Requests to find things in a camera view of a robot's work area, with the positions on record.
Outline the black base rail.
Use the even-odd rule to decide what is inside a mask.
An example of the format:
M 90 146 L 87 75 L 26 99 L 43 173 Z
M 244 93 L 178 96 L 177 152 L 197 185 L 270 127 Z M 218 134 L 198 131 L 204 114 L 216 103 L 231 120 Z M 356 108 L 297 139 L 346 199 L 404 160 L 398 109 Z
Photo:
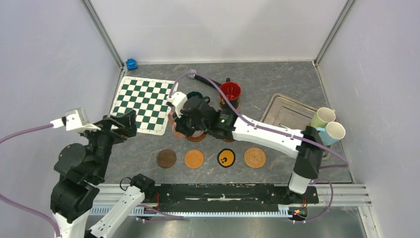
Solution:
M 302 195 L 287 185 L 273 183 L 160 184 L 150 188 L 144 200 L 162 212 L 275 212 L 279 205 L 318 204 L 314 186 Z

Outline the green white chessboard mat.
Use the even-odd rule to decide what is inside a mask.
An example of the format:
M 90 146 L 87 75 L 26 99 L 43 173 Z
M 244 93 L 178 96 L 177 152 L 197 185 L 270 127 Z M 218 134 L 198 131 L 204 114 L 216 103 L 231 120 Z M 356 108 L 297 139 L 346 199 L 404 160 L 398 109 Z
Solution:
M 122 78 L 110 110 L 113 116 L 136 111 L 138 133 L 165 134 L 170 107 L 166 98 L 174 81 L 125 76 Z

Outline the lilac cup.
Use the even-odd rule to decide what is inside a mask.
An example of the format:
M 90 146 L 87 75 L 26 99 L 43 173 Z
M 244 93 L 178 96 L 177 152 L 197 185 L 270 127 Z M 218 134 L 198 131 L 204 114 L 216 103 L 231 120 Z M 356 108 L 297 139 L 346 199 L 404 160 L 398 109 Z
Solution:
M 200 137 L 203 134 L 203 131 L 195 131 L 191 137 L 196 138 Z

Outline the woven rattan coaster near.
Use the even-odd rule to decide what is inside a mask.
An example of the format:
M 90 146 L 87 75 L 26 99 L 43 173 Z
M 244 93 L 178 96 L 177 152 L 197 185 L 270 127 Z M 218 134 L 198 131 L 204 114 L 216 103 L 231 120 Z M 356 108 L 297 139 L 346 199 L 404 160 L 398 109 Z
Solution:
M 245 151 L 244 161 L 251 168 L 261 168 L 266 163 L 266 154 L 260 148 L 251 147 Z

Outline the black handheld microphone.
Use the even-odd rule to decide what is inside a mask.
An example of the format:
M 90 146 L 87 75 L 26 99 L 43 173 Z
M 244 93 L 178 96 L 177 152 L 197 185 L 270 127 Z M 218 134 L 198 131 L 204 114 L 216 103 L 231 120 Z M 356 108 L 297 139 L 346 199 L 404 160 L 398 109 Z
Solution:
M 202 77 L 200 75 L 197 75 L 197 71 L 194 70 L 194 69 L 190 69 L 188 71 L 188 77 L 191 78 L 191 79 L 195 79 L 195 80 L 197 80 L 197 81 L 199 81 L 199 82 L 201 82 L 201 83 L 203 83 L 203 84 L 205 84 L 209 87 L 212 87 L 212 88 L 216 88 L 216 87 L 220 88 L 221 85 L 222 85 L 221 83 L 216 82 L 212 79 L 207 80 L 204 77 Z

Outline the dark green mug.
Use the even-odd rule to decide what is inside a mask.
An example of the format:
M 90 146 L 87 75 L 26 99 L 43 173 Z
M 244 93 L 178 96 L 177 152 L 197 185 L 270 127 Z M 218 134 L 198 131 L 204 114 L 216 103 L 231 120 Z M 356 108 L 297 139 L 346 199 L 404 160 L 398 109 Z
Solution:
M 203 96 L 200 92 L 198 92 L 198 91 L 192 91 L 192 92 L 189 92 L 188 94 L 187 94 L 187 99 L 190 99 L 190 98 L 192 98 L 192 97 L 198 97 L 198 98 L 200 98 L 200 99 L 203 99 L 206 103 L 209 103 L 210 102 L 210 97 L 209 96 Z

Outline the blue toy car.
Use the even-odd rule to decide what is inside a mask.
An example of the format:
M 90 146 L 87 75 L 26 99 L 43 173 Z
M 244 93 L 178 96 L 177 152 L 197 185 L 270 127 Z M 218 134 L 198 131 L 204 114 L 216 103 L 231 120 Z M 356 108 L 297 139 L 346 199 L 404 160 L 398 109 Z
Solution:
M 134 70 L 138 68 L 137 62 L 134 59 L 128 59 L 125 64 L 128 70 Z

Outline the light brown grooved coaster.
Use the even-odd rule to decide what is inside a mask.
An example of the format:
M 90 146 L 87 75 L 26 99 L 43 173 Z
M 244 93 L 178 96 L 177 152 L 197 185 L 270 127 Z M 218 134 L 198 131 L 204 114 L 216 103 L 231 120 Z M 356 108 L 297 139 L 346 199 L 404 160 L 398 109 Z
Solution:
M 202 141 L 205 137 L 206 137 L 206 134 L 203 133 L 200 136 L 190 136 L 190 137 L 187 137 L 186 139 L 192 142 L 199 142 L 199 141 Z

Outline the orange black felt coaster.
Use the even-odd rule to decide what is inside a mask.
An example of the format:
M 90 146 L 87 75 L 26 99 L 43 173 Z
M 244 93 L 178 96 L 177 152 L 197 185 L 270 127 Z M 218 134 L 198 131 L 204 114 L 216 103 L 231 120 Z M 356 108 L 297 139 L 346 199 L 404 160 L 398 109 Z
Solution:
M 225 148 L 217 155 L 217 162 L 223 168 L 231 167 L 236 161 L 236 154 L 233 150 Z

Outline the metal serving tray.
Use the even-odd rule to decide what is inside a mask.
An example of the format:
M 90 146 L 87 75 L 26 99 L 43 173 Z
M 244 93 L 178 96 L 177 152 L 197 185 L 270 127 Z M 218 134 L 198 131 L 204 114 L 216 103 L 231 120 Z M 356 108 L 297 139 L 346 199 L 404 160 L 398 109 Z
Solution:
M 310 125 L 316 112 L 316 108 L 277 93 L 268 103 L 261 122 L 282 128 L 304 130 Z

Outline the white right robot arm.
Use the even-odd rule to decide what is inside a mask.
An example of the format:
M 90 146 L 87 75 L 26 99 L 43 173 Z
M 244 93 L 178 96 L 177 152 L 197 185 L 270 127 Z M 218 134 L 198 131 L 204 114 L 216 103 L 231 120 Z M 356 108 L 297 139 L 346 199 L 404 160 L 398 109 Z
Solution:
M 188 98 L 177 92 L 168 97 L 174 109 L 175 130 L 187 137 L 202 131 L 217 139 L 252 142 L 275 149 L 295 159 L 286 196 L 299 202 L 306 196 L 311 181 L 318 178 L 323 145 L 318 131 L 310 126 L 305 130 L 285 129 L 238 115 L 231 109 L 216 110 L 198 96 Z

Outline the light orange wooden coaster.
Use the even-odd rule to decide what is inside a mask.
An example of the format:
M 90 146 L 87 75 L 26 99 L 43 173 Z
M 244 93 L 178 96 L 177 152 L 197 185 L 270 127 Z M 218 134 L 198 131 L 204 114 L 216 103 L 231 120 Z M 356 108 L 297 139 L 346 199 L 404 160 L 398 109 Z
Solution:
M 184 157 L 185 165 L 191 169 L 197 169 L 204 163 L 204 155 L 200 150 L 189 150 Z

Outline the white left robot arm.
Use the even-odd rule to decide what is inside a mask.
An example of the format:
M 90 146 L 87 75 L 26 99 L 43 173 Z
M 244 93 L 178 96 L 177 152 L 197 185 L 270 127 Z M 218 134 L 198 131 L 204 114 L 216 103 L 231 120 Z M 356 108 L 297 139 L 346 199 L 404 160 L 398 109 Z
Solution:
M 138 174 L 131 178 L 122 197 L 95 225 L 86 228 L 87 218 L 99 194 L 98 185 L 104 182 L 112 147 L 136 136 L 136 111 L 121 116 L 105 115 L 90 123 L 84 108 L 67 111 L 52 121 L 55 128 L 80 134 L 87 145 L 73 143 L 65 146 L 58 156 L 54 170 L 59 182 L 51 194 L 51 210 L 58 223 L 60 238 L 111 238 L 142 202 L 156 195 L 155 182 Z

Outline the cream cup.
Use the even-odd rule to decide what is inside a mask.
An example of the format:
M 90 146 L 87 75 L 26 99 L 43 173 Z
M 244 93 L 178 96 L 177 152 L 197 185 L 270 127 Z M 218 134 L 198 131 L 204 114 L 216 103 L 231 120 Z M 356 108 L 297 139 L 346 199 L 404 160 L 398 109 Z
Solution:
M 321 107 L 319 108 L 312 120 L 311 120 L 311 127 L 325 127 L 328 123 L 333 122 L 336 120 L 336 114 L 335 110 L 327 108 L 327 107 Z
M 339 122 L 329 122 L 325 127 L 317 127 L 318 135 L 325 146 L 330 146 L 346 135 L 346 130 Z

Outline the woven rattan coaster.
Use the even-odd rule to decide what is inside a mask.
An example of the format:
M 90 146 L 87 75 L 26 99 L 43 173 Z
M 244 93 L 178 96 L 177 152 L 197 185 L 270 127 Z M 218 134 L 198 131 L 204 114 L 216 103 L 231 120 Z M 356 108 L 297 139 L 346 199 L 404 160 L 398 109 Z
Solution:
M 261 168 L 266 163 L 266 154 L 260 148 L 251 147 L 245 151 L 244 161 L 251 168 Z
M 220 105 L 220 109 L 224 113 L 231 113 L 231 114 L 234 114 L 234 115 L 237 113 L 237 109 L 236 108 L 232 109 L 228 104 Z

